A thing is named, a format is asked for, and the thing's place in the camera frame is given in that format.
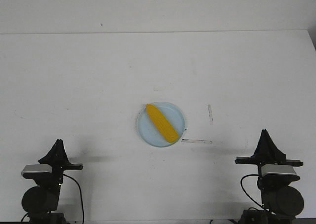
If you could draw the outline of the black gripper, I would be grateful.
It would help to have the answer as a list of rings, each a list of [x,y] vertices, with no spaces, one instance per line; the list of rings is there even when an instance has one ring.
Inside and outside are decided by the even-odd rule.
[[[266,147],[269,156],[262,155],[265,151],[264,144],[266,139]],[[257,165],[258,167],[272,164],[272,165],[289,165],[292,167],[302,167],[303,162],[297,159],[288,159],[287,155],[281,152],[272,141],[268,131],[263,129],[260,134],[258,145],[255,149],[254,155],[250,157],[237,156],[235,164],[249,164]]]
[[[50,185],[58,185],[63,182],[63,174],[65,171],[82,170],[82,163],[72,163],[66,154],[62,139],[56,140],[50,151],[41,159],[39,164],[50,165],[52,167],[51,175],[46,178],[46,182]]]

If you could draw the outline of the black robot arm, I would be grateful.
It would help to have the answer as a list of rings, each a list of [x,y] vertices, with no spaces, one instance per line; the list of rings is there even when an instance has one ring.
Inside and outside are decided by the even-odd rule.
[[[302,167],[300,160],[287,159],[263,129],[255,152],[250,157],[237,157],[235,164],[256,165],[257,174],[245,175],[240,186],[246,196],[261,209],[250,207],[243,211],[239,224],[291,224],[304,209],[304,199],[292,182],[300,180],[294,168]],[[257,177],[261,203],[252,198],[243,186],[244,179]]]
[[[67,224],[64,213],[58,213],[58,203],[63,179],[74,181],[79,189],[82,223],[84,223],[83,196],[80,184],[65,171],[82,170],[83,164],[71,163],[66,155],[63,140],[58,139],[50,151],[37,164],[26,165],[21,175],[24,179],[33,180],[36,186],[28,189],[21,200],[21,205],[30,224]]]

